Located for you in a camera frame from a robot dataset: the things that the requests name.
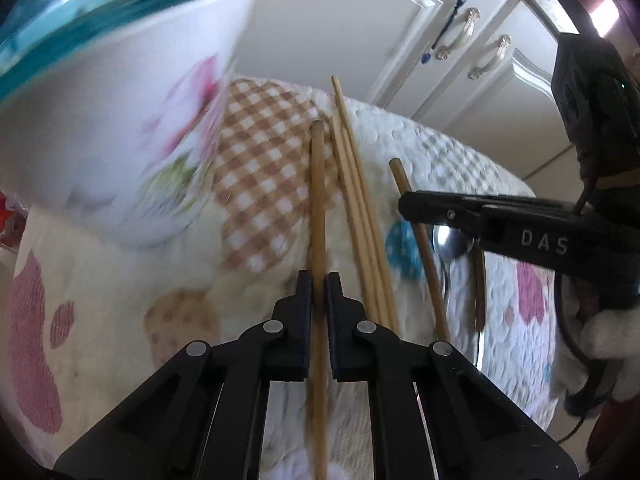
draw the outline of hand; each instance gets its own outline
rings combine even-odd
[[[622,359],[623,367],[613,389],[615,400],[629,400],[640,392],[640,305],[631,310],[597,312],[598,297],[593,285],[567,276],[562,281],[562,310],[568,331],[589,358]],[[594,314],[582,326],[578,310]],[[567,348],[556,331],[556,357],[552,368],[551,393],[574,394],[587,381],[587,369]]]

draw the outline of silver drawer pull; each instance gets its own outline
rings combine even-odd
[[[460,32],[460,34],[456,37],[455,40],[453,40],[453,43],[443,46],[439,51],[436,52],[436,59],[438,61],[444,61],[445,59],[447,59],[447,57],[449,57],[449,54],[469,41],[469,38],[471,38],[471,35],[474,33],[474,27],[476,26],[476,22],[479,18],[480,11],[475,7],[471,7],[466,12],[466,23],[465,26],[462,27],[462,31]]]
[[[511,45],[511,36],[508,34],[504,34],[500,36],[500,44],[498,45],[498,50],[495,53],[495,56],[492,60],[484,66],[476,66],[474,69],[469,72],[469,79],[473,79],[474,81],[478,79],[482,74],[487,72],[491,72],[495,67],[500,65],[504,60],[504,56],[507,54],[507,50]]]

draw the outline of white cabinet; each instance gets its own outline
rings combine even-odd
[[[441,52],[444,47],[453,46],[454,49],[447,54],[446,59],[439,59],[439,56],[433,56],[430,62],[425,65],[418,62],[419,56],[412,59],[411,72],[401,87],[398,89],[398,86],[390,84],[387,92],[384,92],[374,103],[395,114],[412,117],[431,92],[443,82],[447,73],[453,69],[473,41],[482,34],[484,28],[496,17],[500,19],[500,10],[507,1],[468,0],[460,9],[451,28],[444,35],[436,50],[436,52]],[[452,11],[454,3],[455,0],[446,2],[447,12]],[[460,40],[465,37],[465,33],[468,34],[470,27],[465,30],[465,26],[469,25],[470,20],[473,19],[470,14],[474,10],[477,10],[478,13],[474,20],[475,23],[473,23],[472,33],[466,43],[460,45]],[[421,50],[427,50],[431,46],[442,27],[441,24],[438,25],[437,30],[428,35],[429,41],[422,45]]]
[[[551,93],[556,49],[553,35],[519,2],[468,49],[414,118],[525,177],[570,144]],[[474,71],[481,75],[472,78]]]
[[[455,48],[421,65],[455,2],[256,0],[236,72],[329,92],[336,74],[349,97],[411,117],[527,176],[569,145],[550,90],[554,36],[521,0],[469,0],[439,45]],[[492,62],[507,36],[503,59]],[[468,76],[481,67],[478,78]]]
[[[256,0],[236,71],[365,100],[431,0]]]
[[[256,0],[238,46],[236,72],[327,91],[330,76],[337,74],[348,96],[385,105],[436,38],[455,1]],[[505,1],[469,1],[467,9],[476,6],[480,12],[475,34]],[[446,40],[453,42],[462,27],[457,20]],[[454,51],[445,65],[463,51]]]

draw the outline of screw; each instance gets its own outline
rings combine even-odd
[[[198,357],[207,351],[206,343],[202,341],[191,341],[187,346],[187,354],[191,357]]]
[[[372,321],[365,319],[364,321],[359,322],[356,328],[358,329],[358,332],[362,332],[363,334],[373,334],[376,331],[377,326]]]
[[[262,326],[262,329],[270,334],[277,334],[283,328],[284,325],[277,319],[270,319],[268,321],[265,321],[264,325]]]
[[[451,354],[451,345],[446,341],[438,341],[433,344],[433,351],[438,355],[446,357]]]

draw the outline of blue polka dot pattern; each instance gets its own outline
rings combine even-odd
[[[545,364],[544,377],[545,383],[551,384],[551,363]]]
[[[386,259],[403,278],[420,280],[424,276],[422,261],[411,224],[399,219],[391,226],[385,241]]]

